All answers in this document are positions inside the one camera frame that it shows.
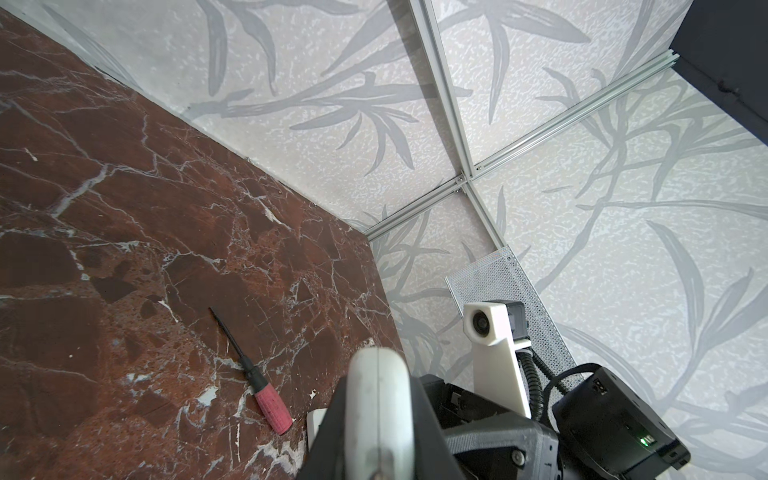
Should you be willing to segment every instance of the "wall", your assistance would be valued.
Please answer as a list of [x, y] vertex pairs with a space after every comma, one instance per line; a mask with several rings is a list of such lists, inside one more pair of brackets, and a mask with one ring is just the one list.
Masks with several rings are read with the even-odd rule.
[[[401, 349], [366, 238], [0, 25], [0, 478], [291, 478], [352, 352]], [[208, 306], [297, 418], [283, 437]]]
[[577, 363], [765, 478], [768, 147], [673, 71], [478, 182]]
[[473, 92], [458, 105], [477, 164], [666, 50], [690, 1], [434, 5], [452, 80]]
[[[435, 2], [473, 160], [562, 111], [560, 74], [586, 96], [663, 51], [687, 4]], [[355, 228], [459, 172], [406, 0], [0, 5]]]
[[454, 194], [371, 247], [411, 373], [471, 389], [471, 344], [444, 280], [494, 250], [468, 200]]

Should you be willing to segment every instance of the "gray leaf print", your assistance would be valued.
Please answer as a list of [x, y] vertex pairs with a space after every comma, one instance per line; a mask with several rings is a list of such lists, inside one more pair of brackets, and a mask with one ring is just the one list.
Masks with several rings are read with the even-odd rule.
[[672, 26], [672, 24], [688, 9], [692, 1], [693, 0], [689, 0], [680, 5], [675, 12], [667, 17], [665, 23], [663, 23], [662, 26], [660, 26], [655, 33], [645, 41], [643, 46], [638, 49], [637, 46], [645, 33], [645, 28], [648, 25], [648, 20], [650, 19], [650, 14], [654, 9], [655, 3], [654, 0], [643, 0], [643, 3], [640, 6], [640, 11], [637, 14], [637, 20], [632, 28], [632, 33], [627, 40], [627, 44], [624, 46], [624, 53], [621, 55], [621, 59], [617, 64], [613, 79], [616, 80], [632, 71], [633, 68], [636, 68], [640, 62], [648, 56], [648, 53], [656, 43], [661, 40], [662, 35], [664, 35], [669, 27]]
[[608, 86], [605, 75], [603, 75], [603, 72], [597, 70], [596, 68], [592, 68], [592, 78], [600, 83], [600, 88], [606, 88]]
[[387, 262], [382, 262], [381, 266], [379, 266], [379, 271], [381, 272], [380, 275], [384, 276], [385, 278], [387, 276], [392, 276], [393, 274], [400, 271], [400, 269], [406, 264], [408, 261], [408, 257], [403, 257], [402, 260], [400, 260], [398, 263], [392, 265], [392, 266], [386, 266], [388, 265]]
[[360, 11], [357, 5], [338, 2], [337, 0], [266, 0], [254, 2], [254, 8], [265, 8], [272, 5], [284, 5], [286, 7], [314, 7], [329, 15], [351, 15]]
[[266, 74], [269, 78], [270, 90], [272, 95], [277, 95], [277, 86], [275, 85], [277, 53], [275, 52], [275, 42], [272, 39], [270, 30], [261, 18], [252, 12], [253, 6], [244, 2], [232, 2], [231, 0], [224, 0], [222, 3], [237, 16], [237, 19], [240, 20], [243, 26], [243, 30], [259, 42], [259, 45], [264, 50], [266, 55]]
[[[417, 51], [420, 48], [421, 41], [419, 40], [419, 36], [416, 34], [411, 35], [402, 41], [391, 41], [385, 47], [373, 52], [359, 63], [336, 74], [333, 74], [326, 80], [320, 81], [319, 83], [296, 94], [293, 94], [288, 98], [269, 101], [264, 104], [233, 105], [222, 111], [218, 111], [217, 113], [222, 118], [254, 117], [276, 113], [278, 111], [286, 110], [287, 108], [294, 108], [305, 104], [313, 104], [313, 102], [316, 104], [316, 101], [312, 100], [312, 98], [322, 94], [324, 91], [327, 91], [330, 88], [341, 84], [345, 80], [348, 80], [357, 74], [366, 72], [371, 67], [404, 58], [409, 52]], [[436, 97], [435, 86], [433, 84], [422, 85], [419, 88], [422, 88], [425, 93], [417, 93], [415, 98], [422, 99]], [[455, 86], [454, 93], [457, 97], [468, 97], [472, 94], [472, 90]]]
[[472, 352], [460, 356], [445, 372], [445, 381], [452, 382], [459, 376], [468, 366], [472, 364]]
[[467, 254], [467, 260], [469, 260], [470, 263], [477, 260], [477, 258], [475, 258], [475, 254], [469, 249], [469, 247], [467, 247], [467, 244], [464, 243], [463, 241], [462, 241], [462, 247], [464, 247], [464, 253]]
[[376, 158], [373, 159], [373, 165], [371, 166], [370, 170], [368, 170], [366, 174], [363, 175], [364, 177], [367, 177], [376, 168], [379, 168], [379, 165], [381, 165], [382, 161], [384, 160], [384, 151], [386, 150], [386, 126], [384, 125], [384, 122], [382, 122], [375, 115], [371, 115], [369, 118], [376, 126], [376, 140], [379, 142], [379, 146], [376, 149]]
[[518, 255], [518, 262], [521, 262], [521, 261], [523, 261], [523, 259], [525, 258], [525, 256], [526, 256], [526, 255], [528, 255], [528, 252], [530, 252], [530, 251], [531, 251], [531, 247], [533, 247], [533, 245], [528, 245], [528, 246], [525, 248], [525, 250], [523, 250], [523, 253], [521, 253], [521, 254], [519, 254], [519, 255]]
[[621, 58], [619, 59], [619, 62], [616, 66], [616, 71], [624, 71], [624, 67], [627, 66], [630, 56], [632, 56], [632, 53], [640, 43], [640, 38], [643, 36], [645, 28], [648, 26], [650, 14], [654, 10], [654, 3], [655, 0], [643, 0], [643, 2], [640, 4], [640, 11], [637, 13], [637, 20], [635, 21], [634, 27], [632, 28], [632, 33], [630, 33], [629, 38], [627, 39], [627, 44], [624, 46], [624, 53], [621, 54]]
[[714, 346], [710, 345], [710, 337], [713, 337], [717, 334], [717, 330], [726, 322], [731, 313], [733, 313], [733, 311], [736, 309], [737, 305], [744, 297], [746, 289], [749, 288], [753, 275], [754, 270], [750, 268], [745, 276], [739, 278], [728, 288], [726, 288], [726, 290], [723, 292], [723, 295], [721, 295], [717, 300], [717, 303], [715, 303], [715, 306], [712, 308], [712, 312], [710, 313], [710, 317], [707, 319], [707, 323], [701, 333], [701, 342], [704, 343], [705, 349], [709, 349]]
[[[553, 70], [551, 68], [543, 68], [544, 71], [546, 71], [549, 76], [557, 80], [562, 86], [563, 89], [565, 89], [565, 96], [562, 95], [549, 95], [549, 96], [541, 96], [536, 97], [537, 100], [543, 100], [543, 101], [556, 101], [560, 104], [562, 104], [566, 108], [573, 107], [578, 102], [581, 101], [581, 97], [578, 94], [578, 90], [576, 89], [576, 85], [574, 82], [568, 78], [567, 76], [563, 75], [559, 71]], [[598, 140], [600, 140], [606, 147], [611, 147], [611, 144], [608, 142], [607, 138], [603, 135], [603, 132], [600, 131], [600, 127], [598, 126], [598, 123], [596, 120], [592, 117], [586, 117], [584, 120], [581, 121], [581, 124], [586, 128], [589, 133], [594, 135]]]
[[310, 128], [330, 127], [331, 125], [340, 124], [343, 121], [347, 121], [357, 114], [357, 110], [354, 108], [340, 108], [334, 110], [312, 120], [305, 121], [303, 123], [293, 125], [291, 130], [309, 130]]
[[757, 147], [761, 145], [761, 142], [757, 138], [744, 138], [743, 140], [735, 141], [728, 145], [717, 145], [715, 147], [694, 148], [687, 152], [688, 157], [701, 154], [718, 154], [730, 151], [742, 150], [744, 148]]
[[691, 452], [691, 457], [695, 458], [695, 465], [699, 468], [726, 474], [743, 473], [758, 480], [768, 478], [766, 472], [758, 468], [758, 465], [765, 462], [766, 455], [768, 455], [768, 447], [761, 449], [755, 455], [735, 457], [715, 449], [707, 442], [702, 442], [696, 437], [687, 437], [687, 442], [694, 448]]
[[43, 4], [43, 9], [53, 18], [58, 26], [60, 26], [67, 34], [72, 37], [83, 50], [85, 50], [92, 58], [92, 61], [96, 64], [96, 67], [100, 68], [104, 73], [110, 77], [119, 81], [123, 85], [127, 85], [134, 90], [139, 90], [139, 87], [131, 77], [131, 74], [120, 64], [120, 62], [112, 56], [106, 48], [99, 45], [88, 34], [75, 26], [72, 22], [59, 15], [57, 11], [48, 5]]
[[343, 218], [342, 220], [344, 221], [344, 223], [347, 223], [351, 227], [361, 232], [368, 230], [370, 227], [374, 225], [374, 223], [363, 222], [355, 218]]
[[351, 102], [363, 102], [371, 105], [387, 105], [399, 104], [405, 101], [421, 100], [422, 98], [431, 98], [434, 93], [434, 85], [432, 84], [423, 86], [417, 84], [365, 84], [318, 100], [305, 101], [304, 103], [349, 104]]
[[403, 163], [406, 164], [411, 170], [415, 170], [413, 167], [413, 158], [411, 157], [411, 149], [408, 146], [408, 140], [405, 134], [403, 134], [400, 127], [397, 126], [395, 121], [390, 117], [382, 114], [379, 116], [387, 127], [387, 134], [392, 139], [392, 143], [395, 145], [395, 152], [402, 158]]
[[399, 120], [407, 121], [410, 124], [415, 124], [415, 123], [419, 122], [418, 120], [416, 120], [413, 117], [413, 115], [411, 115], [411, 114], [409, 114], [407, 112], [404, 112], [404, 111], [395, 110], [394, 108], [377, 107], [377, 110], [379, 110], [379, 111], [381, 111], [383, 113], [388, 114], [392, 118], [397, 118]]
[[736, 314], [730, 317], [722, 326], [716, 328], [707, 336], [709, 348], [713, 348], [746, 332], [760, 320], [768, 316], [768, 285]]
[[701, 279], [701, 272], [696, 266], [694, 259], [690, 257], [683, 244], [677, 239], [664, 225], [647, 221], [648, 225], [654, 229], [656, 235], [661, 239], [661, 243], [667, 249], [672, 257], [677, 274], [680, 275], [680, 281], [683, 283], [686, 304], [688, 307], [688, 334], [690, 336], [691, 348], [696, 345], [698, 329], [701, 327], [701, 320], [704, 314], [704, 281]]
[[756, 412], [747, 412], [746, 414], [752, 417], [753, 419], [762, 422], [764, 425], [768, 425], [768, 415], [763, 415], [762, 413], [756, 413]]
[[184, 120], [191, 122], [201, 115], [212, 114], [226, 110], [230, 106], [231, 102], [244, 100], [248, 95], [252, 93], [252, 88], [246, 88], [245, 90], [232, 91], [228, 93], [227, 96], [222, 100], [202, 101], [190, 104], [187, 110], [182, 114], [182, 117]]
[[360, 125], [362, 125], [362, 114], [357, 116], [357, 121], [352, 126], [352, 128], [349, 130], [349, 133], [346, 135], [346, 138], [344, 139], [344, 142], [339, 145], [337, 150], [341, 150], [342, 148], [346, 147], [346, 145], [352, 141], [352, 139], [357, 135], [357, 132], [360, 131]]
[[706, 104], [700, 107], [693, 107], [693, 108], [688, 108], [686, 110], [679, 111], [676, 114], [672, 114], [669, 117], [666, 117], [664, 121], [669, 122], [672, 120], [712, 117], [714, 115], [721, 115], [722, 113], [723, 111], [720, 110], [717, 107], [717, 105]]
[[557, 192], [562, 192], [563, 190], [567, 190], [569, 188], [573, 188], [573, 185], [564, 185], [562, 187], [549, 188], [547, 190], [542, 190], [541, 192], [543, 194], [556, 194]]
[[[391, 236], [385, 235], [372, 242], [372, 248], [378, 253], [376, 262], [379, 268], [382, 265], [387, 265], [386, 276], [382, 275], [384, 284], [392, 285], [392, 280], [395, 280], [395, 285], [387, 289], [386, 296], [392, 308], [403, 347], [409, 355], [409, 367], [412, 369], [413, 375], [423, 375], [430, 372], [440, 375], [442, 378], [451, 378], [451, 376], [458, 375], [463, 371], [468, 363], [466, 359], [457, 361], [448, 369], [450, 371], [448, 374], [446, 369], [440, 365], [445, 352], [443, 350], [444, 342], [439, 336], [458, 324], [461, 317], [455, 316], [436, 332], [430, 325], [415, 318], [405, 308], [407, 303], [436, 298], [448, 299], [450, 296], [450, 292], [446, 288], [424, 288], [408, 294], [403, 292], [414, 264], [422, 255], [449, 253], [446, 250], [421, 246], [428, 223], [429, 211], [426, 211], [411, 219], [405, 226], [390, 232]], [[395, 263], [397, 268], [392, 268], [390, 263], [387, 263], [389, 259], [392, 259], [392, 263]]]
[[[669, 200], [664, 202], [607, 202], [605, 207], [619, 208], [652, 208], [652, 207], [707, 207], [718, 210], [738, 212], [750, 217], [768, 220], [768, 205], [738, 204], [735, 202], [721, 202], [718, 200]], [[592, 205], [576, 205], [582, 210], [594, 210]]]
[[491, 40], [493, 42], [493, 77], [491, 79], [491, 100], [488, 106], [488, 124], [493, 122], [498, 96], [502, 94], [504, 76], [509, 68], [509, 38], [504, 27], [499, 22], [489, 21]]
[[498, 233], [504, 238], [507, 232], [507, 200], [504, 198], [504, 185], [498, 189], [498, 199], [496, 202], [496, 228]]
[[656, 32], [650, 36], [642, 47], [640, 47], [637, 52], [632, 56], [630, 61], [627, 63], [627, 66], [625, 68], [629, 68], [627, 72], [629, 72], [632, 68], [635, 68], [638, 66], [645, 58], [648, 58], [653, 55], [649, 55], [651, 53], [651, 49], [661, 40], [661, 37], [667, 32], [669, 27], [672, 26], [672, 24], [683, 14], [685, 11], [690, 7], [690, 3], [693, 0], [688, 0], [688, 2], [683, 3], [678, 9], [670, 15], [665, 23], [660, 26]]
[[545, 8], [514, 0], [512, 2], [486, 0], [486, 2], [486, 16], [497, 18], [509, 28], [570, 43], [590, 41], [590, 38], [575, 25]]
[[208, 94], [219, 92], [227, 74], [227, 27], [224, 16], [208, 0], [195, 0], [208, 22]]
[[[499, 0], [484, 0], [481, 5], [481, 7], [472, 6], [467, 10], [482, 9], [491, 32], [494, 52], [491, 98], [488, 105], [488, 124], [491, 124], [504, 77], [509, 68], [509, 39], [504, 26], [573, 43], [589, 42], [590, 38], [565, 18], [544, 8], [523, 2]], [[465, 17], [469, 19], [472, 15], [467, 14]]]
[[408, 2], [397, 0], [397, 2], [394, 3], [394, 6], [392, 6], [392, 9], [390, 10], [389, 3], [386, 1], [381, 2], [379, 7], [373, 12], [373, 15], [371, 15], [370, 18], [362, 24], [360, 30], [352, 36], [352, 39], [349, 40], [349, 43], [341, 51], [339, 57], [321, 74], [327, 75], [334, 71], [347, 58], [362, 50], [366, 45], [370, 44], [387, 31], [389, 27], [392, 27], [404, 15], [410, 13]]
[[725, 400], [728, 402], [728, 413], [740, 415], [751, 406], [755, 406], [768, 397], [768, 382], [744, 389], [738, 395], [727, 390]]
[[[672, 139], [672, 144], [680, 145], [684, 144], [686, 139], [690, 140], [690, 133], [693, 130], [693, 128], [687, 128], [684, 132], [684, 139], [680, 138], [680, 128], [677, 125], [669, 125], [667, 129], [667, 133], [670, 134], [670, 138]], [[661, 163], [659, 164], [659, 168], [656, 169], [656, 173], [654, 174], [654, 186], [653, 189], [650, 192], [650, 199], [652, 201], [656, 201], [656, 199], [659, 196], [659, 193], [661, 192], [661, 188], [664, 185], [664, 181], [667, 179], [667, 175], [672, 171], [675, 164], [680, 160], [680, 155], [677, 152], [678, 148], [670, 148], [667, 150], [667, 153], [664, 155], [664, 158], [662, 159]]]
[[470, 6], [469, 8], [459, 10], [458, 12], [442, 19], [438, 23], [438, 29], [440, 31], [446, 31], [451, 27], [454, 27], [460, 23], [469, 22], [470, 20], [474, 20], [475, 18], [481, 17], [482, 15], [483, 11], [481, 8]]
[[[699, 147], [700, 145], [703, 145], [703, 144], [711, 144], [712, 142], [715, 142], [715, 141], [725, 140], [727, 138], [736, 137], [737, 135], [741, 135], [745, 133], [746, 132], [744, 128], [739, 126], [738, 128], [732, 128], [731, 130], [723, 132], [722, 134], [717, 134], [717, 135], [712, 135], [711, 137], [702, 138], [700, 141], [694, 142], [693, 146]], [[754, 141], [754, 140], [757, 140], [756, 138], [749, 138], [747, 140], [752, 140], [752, 141], [747, 142], [748, 144], [742, 148], [756, 147], [757, 145], [760, 145], [760, 141], [757, 141], [757, 142]]]

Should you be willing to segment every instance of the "red marble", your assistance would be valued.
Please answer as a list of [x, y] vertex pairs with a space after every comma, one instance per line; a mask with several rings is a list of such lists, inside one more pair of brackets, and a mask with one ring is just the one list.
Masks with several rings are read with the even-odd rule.
[[[0, 24], [0, 478], [290, 477], [351, 354], [402, 349], [366, 238]], [[208, 306], [297, 419], [284, 436]]]

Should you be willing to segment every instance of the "black corrugated cable sleeve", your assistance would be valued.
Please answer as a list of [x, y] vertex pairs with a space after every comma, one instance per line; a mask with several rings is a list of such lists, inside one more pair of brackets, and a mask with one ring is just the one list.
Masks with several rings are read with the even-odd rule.
[[538, 378], [536, 366], [533, 363], [533, 354], [529, 349], [516, 352], [518, 363], [525, 374], [528, 383], [528, 404], [531, 406], [531, 418], [538, 421], [544, 411], [544, 399], [541, 397], [541, 380]]
[[544, 387], [545, 413], [541, 418], [541, 423], [545, 427], [553, 429], [552, 422], [549, 419], [549, 395], [552, 393], [552, 387], [554, 385], [559, 383], [562, 379], [569, 377], [571, 375], [576, 375], [577, 373], [595, 373], [601, 368], [603, 367], [601, 365], [598, 365], [597, 363], [582, 363], [581, 365], [575, 366], [572, 369], [565, 370], [563, 373], [556, 375], [552, 380], [550, 380], [547, 386]]
[[[547, 379], [552, 380], [554, 378], [554, 372], [552, 372], [547, 364], [544, 363], [544, 360], [542, 360], [541, 357], [536, 353], [536, 350], [533, 350], [533, 363], [538, 367], [539, 370], [541, 370], [541, 373], [544, 373], [544, 376], [547, 377]], [[566, 389], [562, 383], [557, 382], [554, 386], [563, 396], [568, 393], [568, 389]]]

